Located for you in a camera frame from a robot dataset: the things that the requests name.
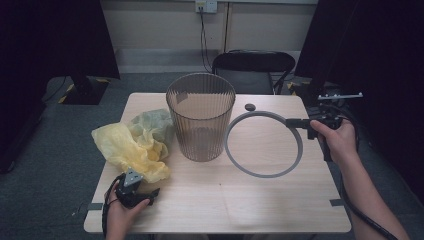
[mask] black chair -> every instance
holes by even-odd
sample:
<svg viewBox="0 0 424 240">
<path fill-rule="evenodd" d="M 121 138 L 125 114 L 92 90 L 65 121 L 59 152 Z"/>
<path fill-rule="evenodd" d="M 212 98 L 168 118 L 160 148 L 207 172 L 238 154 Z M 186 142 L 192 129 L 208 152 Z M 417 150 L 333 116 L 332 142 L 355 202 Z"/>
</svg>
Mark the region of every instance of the black chair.
<svg viewBox="0 0 424 240">
<path fill-rule="evenodd" d="M 280 95 L 295 65 L 284 52 L 233 50 L 214 59 L 212 72 L 229 81 L 238 94 Z M 281 74 L 276 83 L 271 73 Z"/>
</svg>

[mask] wooden table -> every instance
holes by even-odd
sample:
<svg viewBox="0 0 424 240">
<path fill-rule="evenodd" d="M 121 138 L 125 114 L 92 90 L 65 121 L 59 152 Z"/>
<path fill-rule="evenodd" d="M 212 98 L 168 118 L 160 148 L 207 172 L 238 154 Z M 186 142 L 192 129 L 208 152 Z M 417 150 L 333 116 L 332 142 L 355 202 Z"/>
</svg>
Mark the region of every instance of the wooden table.
<svg viewBox="0 0 424 240">
<path fill-rule="evenodd" d="M 232 119 L 245 113 L 245 104 L 284 118 L 308 118 L 300 98 L 295 96 L 237 95 Z M 167 108 L 163 93 L 131 94 L 121 122 L 129 122 L 141 112 Z M 316 140 L 303 139 L 303 156 L 290 173 L 272 179 L 252 177 L 236 168 L 225 150 L 216 159 L 198 163 L 185 158 L 176 137 L 164 162 L 171 177 L 144 184 L 146 191 L 161 192 L 153 206 L 136 220 L 132 232 L 140 233 L 341 233 L 351 225 Z M 249 170 L 270 174 L 291 166 L 297 155 L 292 133 L 281 123 L 253 117 L 238 123 L 228 145 L 233 157 Z M 106 162 L 93 197 L 103 195 L 120 170 Z M 88 212 L 87 232 L 100 233 L 101 210 Z"/>
</svg>

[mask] human arm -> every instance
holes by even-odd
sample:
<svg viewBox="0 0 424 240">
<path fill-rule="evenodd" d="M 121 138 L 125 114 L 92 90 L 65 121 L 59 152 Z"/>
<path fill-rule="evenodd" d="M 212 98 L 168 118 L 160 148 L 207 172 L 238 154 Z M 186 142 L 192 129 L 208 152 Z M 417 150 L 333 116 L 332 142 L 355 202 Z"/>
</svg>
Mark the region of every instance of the human arm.
<svg viewBox="0 0 424 240">
<path fill-rule="evenodd" d="M 340 168 L 344 187 L 353 205 L 396 238 L 409 239 L 405 229 L 387 207 L 362 165 L 356 151 L 352 123 L 343 120 L 339 129 L 332 130 L 313 120 L 311 127 L 326 138 L 331 158 Z M 352 214 L 352 224 L 357 239 L 385 239 L 355 214 Z"/>
<path fill-rule="evenodd" d="M 145 199 L 134 208 L 128 209 L 117 200 L 118 197 L 115 193 L 117 185 L 118 184 L 115 184 L 113 186 L 113 190 L 109 195 L 110 205 L 107 215 L 106 240 L 125 239 L 125 235 L 133 225 L 135 218 L 147 207 L 150 201 L 149 199 Z"/>
</svg>

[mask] human hand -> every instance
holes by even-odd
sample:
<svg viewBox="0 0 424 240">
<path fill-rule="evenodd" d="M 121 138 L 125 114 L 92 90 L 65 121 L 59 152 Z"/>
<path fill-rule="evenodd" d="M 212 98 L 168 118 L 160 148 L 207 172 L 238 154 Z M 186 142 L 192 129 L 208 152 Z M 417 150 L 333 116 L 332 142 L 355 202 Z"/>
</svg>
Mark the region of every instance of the human hand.
<svg viewBox="0 0 424 240">
<path fill-rule="evenodd" d="M 149 199 L 145 199 L 134 208 L 128 209 L 121 204 L 116 196 L 115 189 L 117 186 L 118 183 L 115 183 L 108 199 L 110 205 L 107 215 L 106 239 L 124 239 L 137 215 L 140 214 L 150 202 Z"/>
<path fill-rule="evenodd" d="M 337 130 L 317 121 L 311 121 L 311 127 L 325 137 L 330 148 L 331 158 L 336 164 L 357 155 L 355 129 L 349 120 L 343 119 Z"/>
</svg>

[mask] crumpled plastic bag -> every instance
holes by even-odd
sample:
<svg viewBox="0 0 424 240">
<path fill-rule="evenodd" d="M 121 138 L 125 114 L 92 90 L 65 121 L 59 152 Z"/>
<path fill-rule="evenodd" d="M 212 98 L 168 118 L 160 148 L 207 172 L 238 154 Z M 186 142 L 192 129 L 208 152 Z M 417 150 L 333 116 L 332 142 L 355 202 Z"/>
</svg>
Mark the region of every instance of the crumpled plastic bag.
<svg viewBox="0 0 424 240">
<path fill-rule="evenodd" d="M 127 125 L 113 123 L 91 132 L 105 159 L 126 172 L 128 167 L 154 183 L 170 176 L 170 169 L 159 161 L 169 155 L 174 128 L 166 109 L 143 112 Z"/>
</svg>

